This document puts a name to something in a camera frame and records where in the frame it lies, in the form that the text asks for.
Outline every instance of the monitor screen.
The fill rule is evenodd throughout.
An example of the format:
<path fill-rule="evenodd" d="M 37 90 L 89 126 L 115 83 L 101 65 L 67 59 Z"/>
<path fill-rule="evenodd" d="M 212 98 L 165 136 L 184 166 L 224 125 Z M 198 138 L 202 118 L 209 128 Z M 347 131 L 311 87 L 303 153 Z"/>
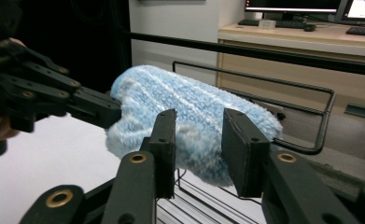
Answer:
<path fill-rule="evenodd" d="M 246 0 L 246 12 L 335 14 L 341 0 Z"/>
<path fill-rule="evenodd" d="M 348 0 L 342 19 L 365 21 L 365 0 Z"/>

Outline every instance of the white wall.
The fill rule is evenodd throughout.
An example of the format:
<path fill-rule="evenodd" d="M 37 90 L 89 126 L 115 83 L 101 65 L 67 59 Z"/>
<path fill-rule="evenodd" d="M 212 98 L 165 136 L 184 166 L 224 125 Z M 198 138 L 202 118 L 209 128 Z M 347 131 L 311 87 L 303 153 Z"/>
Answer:
<path fill-rule="evenodd" d="M 150 1 L 130 0 L 134 33 L 218 42 L 218 29 L 244 17 L 244 0 Z M 133 41 L 133 65 L 151 64 L 172 70 L 172 62 L 217 65 L 217 54 L 163 44 Z M 177 73 L 215 84 L 215 74 L 177 67 Z"/>

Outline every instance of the microfiber duster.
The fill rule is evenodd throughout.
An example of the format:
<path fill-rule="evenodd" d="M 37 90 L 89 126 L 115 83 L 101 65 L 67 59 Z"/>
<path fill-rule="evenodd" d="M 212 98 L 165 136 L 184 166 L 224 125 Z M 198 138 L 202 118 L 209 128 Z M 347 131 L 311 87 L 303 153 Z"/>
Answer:
<path fill-rule="evenodd" d="M 110 152 L 122 158 L 139 150 L 159 113 L 175 109 L 175 166 L 191 171 L 203 182 L 231 186 L 221 157 L 225 108 L 245 113 L 269 139 L 281 138 L 282 126 L 265 108 L 217 87 L 155 66 L 132 67 L 112 85 L 111 96 L 121 101 L 121 119 L 106 134 Z"/>

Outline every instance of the computer mouse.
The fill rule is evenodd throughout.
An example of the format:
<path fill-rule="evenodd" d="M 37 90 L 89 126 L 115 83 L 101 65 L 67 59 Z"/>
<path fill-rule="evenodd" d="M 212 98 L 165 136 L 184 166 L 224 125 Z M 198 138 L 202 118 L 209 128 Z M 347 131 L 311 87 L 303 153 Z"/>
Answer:
<path fill-rule="evenodd" d="M 313 32 L 316 29 L 316 25 L 314 24 L 306 24 L 303 28 L 305 32 Z"/>

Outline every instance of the brass screw hole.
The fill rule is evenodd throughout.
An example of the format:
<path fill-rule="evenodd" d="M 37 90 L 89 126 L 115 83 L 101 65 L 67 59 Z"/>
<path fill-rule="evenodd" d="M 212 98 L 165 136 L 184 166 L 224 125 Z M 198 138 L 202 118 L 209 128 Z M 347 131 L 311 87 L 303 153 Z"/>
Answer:
<path fill-rule="evenodd" d="M 80 86 L 80 83 L 78 81 L 71 81 L 72 86 Z"/>
<path fill-rule="evenodd" d="M 130 157 L 130 162 L 132 163 L 140 163 L 147 159 L 147 156 L 141 153 L 134 154 Z"/>
<path fill-rule="evenodd" d="M 61 67 L 59 69 L 59 72 L 64 73 L 64 74 L 67 74 L 68 73 L 68 69 Z"/>
<path fill-rule="evenodd" d="M 34 97 L 34 93 L 33 93 L 33 92 L 31 92 L 31 91 L 24 91 L 24 92 L 22 93 L 22 95 L 23 95 L 24 97 L 27 97 L 27 98 L 32 98 L 32 97 Z"/>
<path fill-rule="evenodd" d="M 68 94 L 68 92 L 66 92 L 66 91 L 60 91 L 60 92 L 59 92 L 59 95 L 60 95 L 61 97 L 67 97 L 69 94 Z"/>
<path fill-rule="evenodd" d="M 70 189 L 58 190 L 46 199 L 46 206 L 50 208 L 61 207 L 69 203 L 74 194 Z"/>
<path fill-rule="evenodd" d="M 288 153 L 278 154 L 277 157 L 280 161 L 284 161 L 284 162 L 295 162 L 297 160 L 296 157 L 294 157 L 294 156 L 292 156 L 291 154 L 288 154 Z"/>

